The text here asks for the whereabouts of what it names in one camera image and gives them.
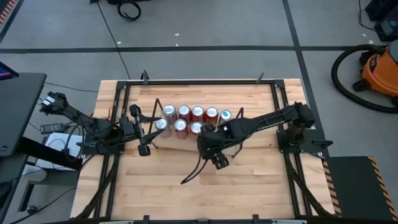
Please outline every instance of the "red soda can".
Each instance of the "red soda can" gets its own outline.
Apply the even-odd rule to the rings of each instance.
[[[200,127],[202,127],[201,122],[194,122],[191,124],[190,132],[192,138],[198,138],[198,135],[201,133]]]
[[[192,109],[192,121],[205,123],[205,110],[201,106],[196,106]]]
[[[187,124],[191,123],[192,115],[191,115],[191,108],[187,105],[182,105],[178,109],[178,118],[183,119]]]
[[[178,119],[174,123],[174,129],[178,139],[186,139],[188,137],[187,122],[185,122],[183,119]]]
[[[217,125],[218,110],[215,107],[209,107],[206,110],[206,124]]]

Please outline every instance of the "wooden table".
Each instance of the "wooden table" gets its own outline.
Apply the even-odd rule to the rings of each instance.
[[[289,103],[305,103],[300,80],[284,81]],[[95,117],[108,116],[115,88],[116,81],[101,82]],[[132,86],[129,105],[135,103],[144,115],[151,116],[156,98],[163,105],[215,106],[219,110],[229,109],[235,115],[244,107],[248,118],[275,111],[268,85]],[[119,102],[120,115],[122,97]],[[277,148],[274,128],[245,141],[240,154],[229,159],[229,167],[216,170],[209,162],[196,179],[185,185],[180,182],[194,168],[198,153],[153,146],[151,151],[151,156],[140,157],[135,141],[126,144],[120,159],[112,220],[142,220],[144,215],[150,215],[151,220],[251,219],[253,214],[259,214],[260,218],[294,217],[284,159]],[[301,158],[308,188],[326,210],[334,213],[321,159],[310,154],[302,154]],[[96,192],[102,161],[103,156],[95,156],[81,171],[71,217],[78,215]],[[296,189],[304,214],[302,195],[297,186]],[[107,194],[103,197],[101,214]]]

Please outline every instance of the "aluminum can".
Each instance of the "aluminum can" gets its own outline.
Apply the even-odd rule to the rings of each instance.
[[[220,113],[220,119],[218,121],[218,124],[223,124],[227,121],[229,121],[232,118],[232,114],[229,110],[223,110]]]
[[[166,105],[163,108],[163,115],[168,124],[174,124],[175,121],[178,119],[177,111],[173,105]]]
[[[218,110],[215,107],[209,107],[206,110],[206,124],[217,125]]]
[[[191,114],[191,108],[187,105],[182,105],[178,109],[178,118],[183,119],[187,124],[191,123],[192,120],[192,114]]]
[[[200,122],[194,122],[191,124],[190,135],[193,139],[197,139],[198,135],[201,133],[200,127],[202,127]]]
[[[158,137],[168,138],[171,135],[170,126],[165,119],[159,119],[155,122],[156,130],[164,130]]]
[[[188,137],[188,126],[187,122],[183,119],[178,119],[174,123],[175,134],[178,139],[186,139]]]
[[[205,123],[205,109],[201,106],[195,106],[192,109],[192,122],[201,122]]]

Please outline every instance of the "gray floor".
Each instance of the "gray floor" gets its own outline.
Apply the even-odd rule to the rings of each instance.
[[[362,1],[363,7],[369,1]],[[142,17],[124,22],[116,8],[101,1],[110,29],[120,47],[177,47],[212,45],[293,46],[284,5],[280,0],[153,0],[140,2]],[[358,25],[357,0],[289,0],[290,10],[302,46],[346,46],[373,42],[382,44],[377,35]],[[364,23],[371,24],[367,16]],[[98,7],[83,0],[25,0],[1,49],[65,49],[114,47]],[[333,88],[330,69],[339,51],[303,52],[308,75],[317,102],[323,129],[332,156],[373,156],[387,189],[398,206],[398,130],[391,114],[362,108],[341,96]],[[294,51],[196,51],[196,52],[123,52],[132,78],[146,69],[155,78],[301,78]],[[358,77],[358,61],[352,56],[340,69],[341,79],[349,85]],[[0,54],[0,61],[18,72],[44,72],[47,81],[96,90],[100,80],[126,79],[117,53],[67,54]],[[48,91],[67,94],[69,102],[84,112],[95,107],[95,93],[79,93],[54,86]],[[381,96],[365,93],[364,97],[386,102]],[[59,116],[45,116],[35,110],[31,123],[64,122]],[[41,141],[37,130],[28,126],[25,135]],[[16,198],[21,196],[21,186]],[[65,187],[37,189],[53,192],[48,200],[65,191]],[[73,192],[24,223],[66,220]],[[45,199],[32,198],[38,207]],[[23,214],[10,209],[7,222]]]

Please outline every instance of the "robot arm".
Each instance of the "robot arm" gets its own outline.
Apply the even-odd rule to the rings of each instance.
[[[217,127],[202,126],[202,134],[198,137],[198,150],[202,159],[211,160],[217,169],[229,165],[222,153],[223,149],[241,144],[253,133],[279,124],[289,123],[283,142],[299,146],[304,129],[314,124],[314,118],[307,105],[295,103],[282,110],[258,116],[257,118],[232,119]]]
[[[82,125],[86,132],[96,141],[93,147],[111,148],[117,147],[125,142],[139,139],[138,150],[140,156],[149,156],[148,144],[163,130],[144,135],[141,123],[157,121],[160,118],[150,118],[142,115],[140,107],[130,106],[130,114],[134,122],[128,117],[119,119],[119,126],[106,119],[91,118],[69,105],[63,93],[48,93],[48,97],[41,103],[40,112],[45,114],[64,115],[78,125]]]

